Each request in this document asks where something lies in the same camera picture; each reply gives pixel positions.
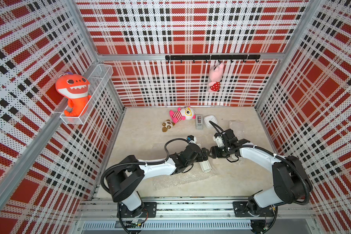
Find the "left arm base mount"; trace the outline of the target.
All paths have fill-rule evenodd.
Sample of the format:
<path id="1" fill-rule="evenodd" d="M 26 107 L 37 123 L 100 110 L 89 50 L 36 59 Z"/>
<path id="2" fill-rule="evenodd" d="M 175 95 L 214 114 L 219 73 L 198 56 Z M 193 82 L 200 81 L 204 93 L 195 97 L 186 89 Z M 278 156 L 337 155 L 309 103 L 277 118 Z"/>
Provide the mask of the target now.
<path id="1" fill-rule="evenodd" d="M 121 218 L 153 218 L 156 217 L 157 203 L 156 202 L 143 202 L 134 211 L 130 211 L 126 205 L 120 204 L 117 212 L 117 217 Z"/>

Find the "small white ribbed vase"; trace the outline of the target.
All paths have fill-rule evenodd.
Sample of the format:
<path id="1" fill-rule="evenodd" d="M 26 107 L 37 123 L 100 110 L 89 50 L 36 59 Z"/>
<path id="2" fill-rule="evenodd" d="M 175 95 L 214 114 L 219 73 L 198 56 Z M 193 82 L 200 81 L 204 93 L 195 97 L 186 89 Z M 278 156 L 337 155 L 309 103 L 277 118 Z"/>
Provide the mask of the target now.
<path id="1" fill-rule="evenodd" d="M 208 160 L 202 161 L 199 164 L 203 173 L 209 173 L 212 170 L 212 167 Z"/>

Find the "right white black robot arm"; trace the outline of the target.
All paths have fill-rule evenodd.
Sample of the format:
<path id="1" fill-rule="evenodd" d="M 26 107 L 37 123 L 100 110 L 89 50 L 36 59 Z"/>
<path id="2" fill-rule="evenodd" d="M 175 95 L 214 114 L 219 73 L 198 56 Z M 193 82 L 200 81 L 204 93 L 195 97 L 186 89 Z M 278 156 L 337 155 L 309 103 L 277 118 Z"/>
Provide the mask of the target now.
<path id="1" fill-rule="evenodd" d="M 222 130 L 216 127 L 214 141 L 217 146 L 211 148 L 210 156 L 214 159 L 228 159 L 231 155 L 250 160 L 272 173 L 273 186 L 259 191 L 248 198 L 247 212 L 259 216 L 261 210 L 284 204 L 307 205 L 310 202 L 312 183 L 302 163 L 297 157 L 283 157 L 246 139 L 237 139 L 232 129 Z"/>

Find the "bubble wrap sheet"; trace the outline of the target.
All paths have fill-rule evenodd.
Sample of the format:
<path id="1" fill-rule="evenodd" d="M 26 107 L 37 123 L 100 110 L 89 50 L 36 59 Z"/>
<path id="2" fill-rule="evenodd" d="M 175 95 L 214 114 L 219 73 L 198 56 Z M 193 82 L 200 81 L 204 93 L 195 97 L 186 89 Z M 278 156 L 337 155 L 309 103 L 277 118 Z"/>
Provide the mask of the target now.
<path id="1" fill-rule="evenodd" d="M 229 121 L 229 128 L 238 139 L 245 138 L 244 125 L 240 121 Z"/>
<path id="2" fill-rule="evenodd" d="M 187 168 L 183 173 L 169 175 L 169 176 L 157 176 L 151 178 L 153 188 L 155 191 L 176 187 L 179 185 L 189 184 L 202 180 L 209 179 L 213 176 L 218 176 L 219 172 L 215 166 L 209 162 L 212 170 L 209 173 L 203 173 L 199 162 L 193 164 L 193 167 Z"/>

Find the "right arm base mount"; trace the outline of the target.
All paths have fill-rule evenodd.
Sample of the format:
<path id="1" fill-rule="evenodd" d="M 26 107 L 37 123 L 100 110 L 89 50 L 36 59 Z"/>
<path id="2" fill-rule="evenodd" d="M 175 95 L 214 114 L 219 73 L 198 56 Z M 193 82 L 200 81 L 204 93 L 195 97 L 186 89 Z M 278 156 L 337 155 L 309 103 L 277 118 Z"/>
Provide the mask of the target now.
<path id="1" fill-rule="evenodd" d="M 261 208 L 250 201 L 233 202 L 235 217 L 274 217 L 275 211 L 271 206 Z"/>

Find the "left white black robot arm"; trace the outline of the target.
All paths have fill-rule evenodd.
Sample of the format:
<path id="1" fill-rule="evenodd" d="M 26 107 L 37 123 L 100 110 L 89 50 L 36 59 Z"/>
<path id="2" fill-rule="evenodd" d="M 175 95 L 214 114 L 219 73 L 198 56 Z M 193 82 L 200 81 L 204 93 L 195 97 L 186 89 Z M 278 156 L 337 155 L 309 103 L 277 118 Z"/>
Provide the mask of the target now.
<path id="1" fill-rule="evenodd" d="M 186 148 L 180 153 L 170 154 L 168 144 L 184 141 Z M 164 145 L 166 158 L 161 160 L 139 160 L 129 155 L 120 163 L 106 169 L 101 176 L 100 184 L 104 191 L 112 196 L 113 202 L 125 206 L 131 217 L 139 216 L 144 210 L 144 203 L 137 192 L 140 183 L 148 178 L 187 173 L 197 162 L 208 160 L 210 151 L 198 146 L 194 138 L 176 138 Z"/>

